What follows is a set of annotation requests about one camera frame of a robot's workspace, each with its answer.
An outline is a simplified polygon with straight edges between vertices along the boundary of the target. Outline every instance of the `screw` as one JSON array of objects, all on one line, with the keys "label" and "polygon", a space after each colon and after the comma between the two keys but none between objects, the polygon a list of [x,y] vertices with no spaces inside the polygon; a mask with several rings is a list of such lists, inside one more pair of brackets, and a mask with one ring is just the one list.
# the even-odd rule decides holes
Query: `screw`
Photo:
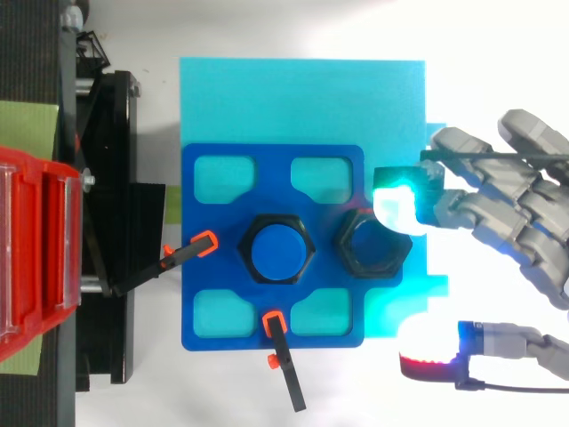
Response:
[{"label": "screw", "polygon": [[81,174],[81,182],[83,183],[83,191],[85,193],[88,193],[91,190],[91,187],[95,185],[95,177],[91,175],[91,171],[88,167],[85,168]]},{"label": "screw", "polygon": [[140,95],[142,93],[142,88],[140,86],[139,82],[132,82],[131,84],[131,90],[130,90],[130,95],[133,98],[139,98]]},{"label": "screw", "polygon": [[79,33],[83,30],[83,14],[79,6],[71,5],[65,8],[65,12],[60,17],[61,27],[72,33]]}]

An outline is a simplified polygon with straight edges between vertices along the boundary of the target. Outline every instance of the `black hex nut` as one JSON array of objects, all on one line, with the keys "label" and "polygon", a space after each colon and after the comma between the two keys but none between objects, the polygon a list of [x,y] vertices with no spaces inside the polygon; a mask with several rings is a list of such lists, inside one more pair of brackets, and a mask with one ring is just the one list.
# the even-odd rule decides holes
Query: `black hex nut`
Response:
[{"label": "black hex nut", "polygon": [[[286,225],[296,230],[301,235],[302,239],[304,240],[304,244],[306,245],[306,260],[301,269],[291,278],[285,278],[283,280],[272,280],[270,278],[265,278],[257,271],[257,269],[255,269],[251,257],[252,243],[257,234],[265,227],[274,224]],[[317,249],[314,246],[314,243],[312,242],[312,239],[310,238],[309,233],[307,232],[306,227],[302,223],[299,216],[280,213],[262,213],[257,215],[252,220],[251,225],[237,245],[237,251],[241,255],[241,258],[243,258],[245,267],[249,270],[252,278],[257,283],[270,285],[294,285],[299,281],[302,274],[310,264],[310,261],[312,260],[312,257],[316,253]]]},{"label": "black hex nut", "polygon": [[[373,247],[377,247],[377,252],[373,255],[378,255],[379,259],[371,262],[363,262],[358,259],[353,237],[358,227],[362,226],[372,231],[367,238],[372,240]],[[409,236],[396,233],[383,226],[375,218],[371,209],[353,209],[346,213],[346,217],[334,238],[334,245],[346,270],[352,277],[393,278],[411,251],[413,242]]]}]

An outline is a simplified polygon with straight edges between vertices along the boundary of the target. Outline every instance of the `black clamp arm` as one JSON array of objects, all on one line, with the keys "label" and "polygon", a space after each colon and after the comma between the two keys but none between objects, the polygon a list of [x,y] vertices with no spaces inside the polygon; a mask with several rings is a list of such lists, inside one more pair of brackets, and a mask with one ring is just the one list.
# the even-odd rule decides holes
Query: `black clamp arm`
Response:
[{"label": "black clamp arm", "polygon": [[268,365],[272,369],[281,367],[284,374],[286,388],[291,396],[294,412],[306,409],[304,396],[302,396],[301,384],[294,369],[293,358],[291,356],[288,343],[286,342],[285,332],[286,323],[280,311],[271,311],[263,316],[263,324],[267,336],[275,344],[275,353],[268,356]]},{"label": "black clamp arm", "polygon": [[121,296],[134,288],[148,282],[152,278],[157,278],[165,271],[171,270],[195,256],[204,257],[218,248],[218,240],[211,231],[205,231],[191,239],[189,245],[183,246],[175,251],[169,246],[164,247],[165,257],[159,262],[149,265],[126,280],[112,286],[113,293]]}]

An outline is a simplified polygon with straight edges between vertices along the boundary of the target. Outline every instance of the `black cable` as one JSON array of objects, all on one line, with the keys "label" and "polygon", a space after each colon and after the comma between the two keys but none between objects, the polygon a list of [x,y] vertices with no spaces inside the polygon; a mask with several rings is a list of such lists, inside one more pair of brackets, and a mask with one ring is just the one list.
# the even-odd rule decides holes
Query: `black cable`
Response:
[{"label": "black cable", "polygon": [[569,389],[539,389],[532,387],[509,387],[508,385],[497,385],[484,383],[484,388],[497,391],[514,391],[516,393],[540,393],[540,394],[569,394]]}]

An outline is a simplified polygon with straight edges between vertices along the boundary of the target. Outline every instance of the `blue knob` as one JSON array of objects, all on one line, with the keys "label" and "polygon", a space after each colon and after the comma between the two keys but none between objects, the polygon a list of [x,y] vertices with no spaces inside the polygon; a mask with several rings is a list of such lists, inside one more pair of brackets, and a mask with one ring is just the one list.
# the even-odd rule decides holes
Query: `blue knob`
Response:
[{"label": "blue knob", "polygon": [[306,244],[295,229],[282,224],[265,227],[252,242],[255,269],[269,280],[284,280],[298,273],[306,261]]}]

